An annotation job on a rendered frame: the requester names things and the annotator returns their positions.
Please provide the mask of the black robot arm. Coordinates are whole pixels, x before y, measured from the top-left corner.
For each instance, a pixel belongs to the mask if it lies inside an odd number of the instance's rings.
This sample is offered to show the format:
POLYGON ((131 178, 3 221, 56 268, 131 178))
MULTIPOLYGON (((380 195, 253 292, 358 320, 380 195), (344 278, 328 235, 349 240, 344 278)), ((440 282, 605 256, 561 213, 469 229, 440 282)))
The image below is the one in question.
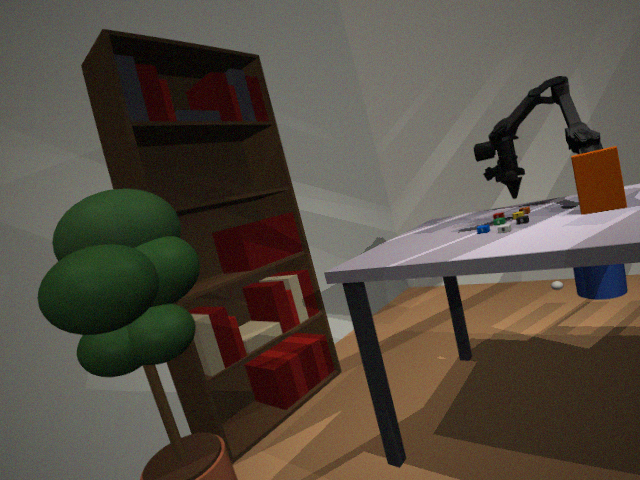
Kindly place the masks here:
MULTIPOLYGON (((539 87, 530 90, 525 99, 508 116, 494 125, 493 131, 489 134, 489 141, 475 145, 474 153, 476 161, 493 159, 497 150, 498 157, 515 152, 514 139, 518 139, 516 131, 521 122, 538 104, 559 105, 568 128, 565 128, 566 142, 569 150, 581 155, 591 151, 602 150, 600 142, 600 132, 589 129, 589 127, 579 119, 577 109, 570 95, 568 78, 558 76, 544 81, 539 87), (541 93, 551 87, 552 96, 541 97, 541 93)), ((485 169, 484 176, 487 182, 498 173, 503 172, 501 165, 485 169)))

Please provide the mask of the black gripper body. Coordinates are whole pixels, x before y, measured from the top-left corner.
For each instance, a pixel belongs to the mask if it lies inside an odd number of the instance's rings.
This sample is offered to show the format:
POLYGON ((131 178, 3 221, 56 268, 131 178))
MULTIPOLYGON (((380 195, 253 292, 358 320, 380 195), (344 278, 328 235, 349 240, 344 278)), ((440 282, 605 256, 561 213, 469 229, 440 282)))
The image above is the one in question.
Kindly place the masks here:
POLYGON ((497 162, 501 165, 503 172, 498 173, 495 177, 496 183, 516 179, 518 175, 525 175, 525 169, 519 168, 517 165, 516 158, 518 157, 516 153, 503 155, 498 158, 499 160, 497 160, 497 162))

